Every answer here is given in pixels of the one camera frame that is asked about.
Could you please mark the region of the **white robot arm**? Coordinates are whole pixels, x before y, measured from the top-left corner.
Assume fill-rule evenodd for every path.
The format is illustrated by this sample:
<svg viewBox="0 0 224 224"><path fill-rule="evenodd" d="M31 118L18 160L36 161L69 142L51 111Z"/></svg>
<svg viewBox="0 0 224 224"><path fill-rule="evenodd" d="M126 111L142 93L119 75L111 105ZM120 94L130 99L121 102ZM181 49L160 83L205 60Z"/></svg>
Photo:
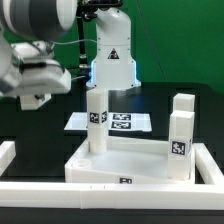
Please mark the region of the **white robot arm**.
<svg viewBox="0 0 224 224"><path fill-rule="evenodd" d="M119 10L123 0L0 0L0 94L67 93L71 74L52 59L52 45L76 18L96 21L97 55L89 87L137 87L131 56L131 20Z"/></svg>

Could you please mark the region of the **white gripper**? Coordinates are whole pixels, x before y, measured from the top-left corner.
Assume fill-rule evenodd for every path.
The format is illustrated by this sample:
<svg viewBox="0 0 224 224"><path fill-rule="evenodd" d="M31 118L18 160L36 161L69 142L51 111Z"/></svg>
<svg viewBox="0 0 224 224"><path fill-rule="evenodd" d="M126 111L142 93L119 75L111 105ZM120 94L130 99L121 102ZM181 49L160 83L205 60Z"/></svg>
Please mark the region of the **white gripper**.
<svg viewBox="0 0 224 224"><path fill-rule="evenodd" d="M22 81L10 96L62 94L71 89L71 75L58 62L46 59L22 65Z"/></svg>

